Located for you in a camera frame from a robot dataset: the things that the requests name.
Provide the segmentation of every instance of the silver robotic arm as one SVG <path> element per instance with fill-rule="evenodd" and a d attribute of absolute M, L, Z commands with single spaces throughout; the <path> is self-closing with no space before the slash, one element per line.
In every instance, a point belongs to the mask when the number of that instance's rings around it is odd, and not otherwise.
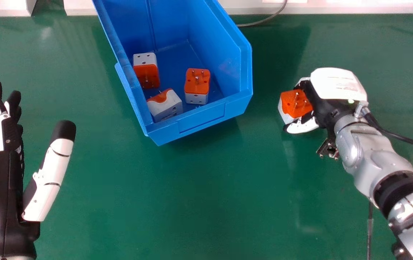
<path fill-rule="evenodd" d="M 72 152 L 76 126 L 61 121 L 52 133 L 40 170 L 23 192 L 25 158 L 20 92 L 2 102 L 0 83 L 0 259 L 36 259 L 39 226 L 53 204 Z"/>
<path fill-rule="evenodd" d="M 380 209 L 398 238 L 393 246 L 395 257 L 413 259 L 413 166 L 383 135 L 390 132 L 383 130 L 370 113 L 367 95 L 357 77 L 343 69 L 317 69 L 295 90 L 304 93 L 303 99 L 310 102 L 312 110 L 291 117 L 291 109 L 297 110 L 298 106 L 281 107 L 279 102 L 280 114 L 286 115 L 282 117 L 284 129 L 289 133 L 317 127 L 327 130 L 328 138 L 317 153 L 342 161 L 355 187 Z"/>

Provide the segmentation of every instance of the robotic arm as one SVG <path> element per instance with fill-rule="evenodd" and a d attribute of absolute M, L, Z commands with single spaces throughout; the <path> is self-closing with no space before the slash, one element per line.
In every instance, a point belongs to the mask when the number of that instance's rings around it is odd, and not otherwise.
<path fill-rule="evenodd" d="M 2 102 L 0 83 L 0 259 L 34 260 L 40 222 L 51 209 L 72 152 L 76 126 L 61 121 L 53 131 L 43 163 L 23 192 L 25 158 L 20 92 Z"/>
<path fill-rule="evenodd" d="M 294 90 L 281 94 L 278 110 L 289 133 L 327 130 L 317 154 L 342 161 L 358 191 L 388 220 L 398 239 L 395 257 L 413 259 L 413 166 L 394 151 L 385 135 L 413 140 L 378 125 L 357 77 L 344 69 L 317 69 Z"/>

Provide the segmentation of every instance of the blue plastic bin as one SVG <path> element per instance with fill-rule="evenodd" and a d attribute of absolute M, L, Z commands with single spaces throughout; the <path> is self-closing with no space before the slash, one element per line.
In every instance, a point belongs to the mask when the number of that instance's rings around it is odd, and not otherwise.
<path fill-rule="evenodd" d="M 243 114 L 253 95 L 251 45 L 217 0 L 93 0 L 144 134 L 163 145 Z M 132 55 L 155 52 L 161 86 L 142 90 Z M 188 68 L 211 71 L 208 104 L 185 103 Z M 184 113 L 154 123 L 146 99 L 172 88 Z"/>

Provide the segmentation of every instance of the green tabletop surface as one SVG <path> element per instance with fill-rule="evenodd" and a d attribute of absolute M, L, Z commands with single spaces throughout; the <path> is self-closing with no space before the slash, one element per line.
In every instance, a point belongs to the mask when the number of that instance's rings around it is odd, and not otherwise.
<path fill-rule="evenodd" d="M 413 14 L 282 15 L 242 31 L 254 58 L 245 114 L 157 147 L 97 17 L 43 0 L 31 18 L 0 18 L 0 81 L 23 98 L 25 182 L 55 123 L 77 125 L 39 260 L 366 258 L 367 200 L 340 162 L 316 155 L 324 130 L 282 132 L 277 101 L 316 68 L 349 69 L 378 121 L 413 138 Z M 413 147 L 392 142 L 413 164 Z M 373 258 L 393 259 L 395 238 L 374 217 Z"/>

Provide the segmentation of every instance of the blue storage container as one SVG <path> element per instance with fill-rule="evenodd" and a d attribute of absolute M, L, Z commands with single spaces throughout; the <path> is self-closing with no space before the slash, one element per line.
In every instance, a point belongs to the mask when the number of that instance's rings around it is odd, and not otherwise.
<path fill-rule="evenodd" d="M 93 1 L 134 112 L 157 145 L 245 111 L 253 95 L 251 45 L 217 0 Z M 159 89 L 142 90 L 132 69 L 132 55 L 145 52 L 157 56 Z M 185 103 L 188 68 L 211 71 L 208 104 Z M 154 123 L 146 99 L 168 88 L 182 99 L 184 113 Z"/>

